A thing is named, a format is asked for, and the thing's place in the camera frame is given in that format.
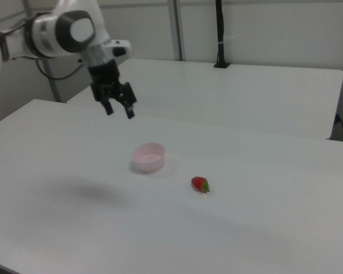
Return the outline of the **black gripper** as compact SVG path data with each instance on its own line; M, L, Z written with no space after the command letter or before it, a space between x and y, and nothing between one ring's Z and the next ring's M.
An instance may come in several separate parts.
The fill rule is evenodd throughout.
M90 87L94 99L103 105L107 115L113 113L109 99L115 99L124 107L127 118L133 118L133 104L137 102L137 98L129 82L124 84L120 82L120 73L116 61L112 60L87 69L92 80Z

